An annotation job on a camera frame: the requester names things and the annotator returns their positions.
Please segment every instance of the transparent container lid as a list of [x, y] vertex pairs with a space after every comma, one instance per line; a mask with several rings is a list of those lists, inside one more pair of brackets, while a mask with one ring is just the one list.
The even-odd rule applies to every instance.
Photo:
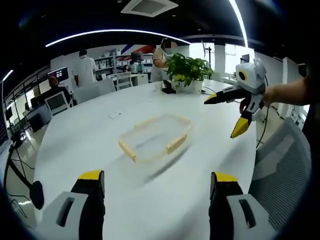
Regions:
[[164, 114], [134, 125], [119, 138], [119, 146], [134, 162], [153, 162], [179, 151], [191, 129], [191, 121]]

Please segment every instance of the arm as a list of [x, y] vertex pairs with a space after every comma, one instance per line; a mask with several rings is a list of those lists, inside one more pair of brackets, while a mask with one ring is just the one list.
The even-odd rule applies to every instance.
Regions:
[[79, 87], [79, 76], [74, 75], [75, 84]]
[[93, 58], [91, 58], [92, 59], [92, 71], [93, 71], [93, 74], [96, 74], [96, 62], [95, 62], [95, 60], [93, 59]]
[[65, 100], [70, 103], [70, 99], [71, 99], [71, 96], [70, 96], [70, 93], [68, 92], [68, 90], [64, 87], [63, 88], [63, 94], [65, 96]]
[[161, 60], [158, 60], [158, 59], [153, 60], [153, 64], [154, 64], [156, 67], [162, 68], [162, 69], [165, 69], [165, 68], [168, 68], [168, 67], [169, 67], [165, 62], [163, 62], [163, 61], [161, 61]]
[[305, 78], [265, 89], [263, 101], [269, 105], [271, 103], [284, 103], [292, 105], [307, 105], [314, 101], [313, 80], [310, 75]]
[[167, 64], [163, 62], [162, 59], [163, 54], [160, 49], [157, 49], [152, 56], [153, 64], [158, 68], [168, 68]]

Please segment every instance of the ceiling light strip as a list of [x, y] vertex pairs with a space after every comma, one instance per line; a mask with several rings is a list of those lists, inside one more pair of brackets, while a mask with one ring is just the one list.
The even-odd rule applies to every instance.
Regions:
[[12, 74], [12, 72], [13, 72], [13, 70], [10, 70], [10, 71], [4, 76], [4, 78], [2, 79], [2, 82], [4, 82], [4, 81], [9, 77], [9, 75]]
[[238, 19], [238, 22], [240, 24], [240, 28], [241, 28], [241, 32], [242, 32], [242, 35], [243, 35], [243, 39], [244, 39], [244, 46], [246, 48], [248, 48], [248, 39], [247, 39], [247, 33], [246, 33], [246, 29], [245, 29], [245, 24], [244, 24], [244, 21], [241, 17], [241, 14], [240, 14], [240, 10], [238, 8], [238, 5], [236, 4], [236, 1], [235, 0], [229, 0], [233, 10], [234, 10], [234, 13], [236, 15], [236, 18]]
[[45, 45], [45, 47], [47, 48], [47, 47], [50, 47], [50, 46], [52, 46], [54, 44], [60, 43], [60, 42], [62, 42], [64, 40], [72, 39], [72, 38], [83, 36], [83, 35], [87, 35], [87, 34], [109, 33], [109, 32], [132, 32], [132, 33], [141, 33], [141, 34], [152, 34], [152, 35], [158, 35], [158, 36], [161, 36], [161, 37], [164, 37], [164, 38], [174, 39], [174, 40], [183, 42], [185, 44], [189, 44], [189, 45], [191, 44], [191, 42], [182, 40], [180, 38], [177, 38], [177, 37], [174, 37], [174, 36], [165, 35], [165, 34], [162, 34], [162, 33], [152, 32], [152, 31], [132, 30], [132, 29], [105, 29], [105, 30], [88, 31], [88, 32], [83, 32], [83, 33], [78, 33], [78, 34], [75, 34], [75, 35], [67, 36], [67, 37], [61, 38], [59, 40], [50, 42], [49, 44]]

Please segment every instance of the yellow pad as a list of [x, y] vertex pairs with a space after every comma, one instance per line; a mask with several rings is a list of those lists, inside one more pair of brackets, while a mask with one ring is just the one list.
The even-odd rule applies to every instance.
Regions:
[[208, 100], [210, 100], [210, 99], [213, 99], [213, 98], [215, 98], [215, 97], [217, 97], [217, 94], [216, 93], [213, 93], [210, 97], [208, 97], [207, 98], [207, 100], [205, 100], [204, 102], [206, 102], [206, 101], [208, 101]]
[[237, 179], [232, 175], [224, 174], [222, 172], [214, 172], [214, 174], [216, 175], [217, 182], [236, 182], [237, 181]]
[[94, 170], [94, 171], [87, 171], [81, 174], [78, 179], [85, 179], [85, 180], [99, 180], [99, 175], [102, 170]]
[[249, 128], [249, 121], [243, 117], [240, 117], [239, 120], [236, 122], [236, 125], [231, 133], [231, 138], [234, 139], [239, 135], [243, 134]]

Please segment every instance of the ceiling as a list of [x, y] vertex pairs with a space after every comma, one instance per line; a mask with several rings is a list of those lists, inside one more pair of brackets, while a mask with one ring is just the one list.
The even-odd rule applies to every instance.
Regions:
[[[9, 92], [26, 76], [60, 55], [80, 49], [117, 44], [159, 44], [162, 37], [143, 33], [96, 33], [71, 38], [50, 47], [55, 40], [94, 30], [134, 29], [162, 33], [178, 38], [209, 35], [216, 44], [244, 42], [235, 12], [228, 0], [172, 0], [178, 7], [150, 18], [120, 11], [129, 0], [95, 1], [15, 1], [7, 2], [0, 16], [2, 62], [0, 78], [13, 69], [5, 82]], [[303, 62], [294, 49], [286, 28], [285, 1], [236, 0], [249, 39], [249, 47], [279, 58], [291, 57]]]

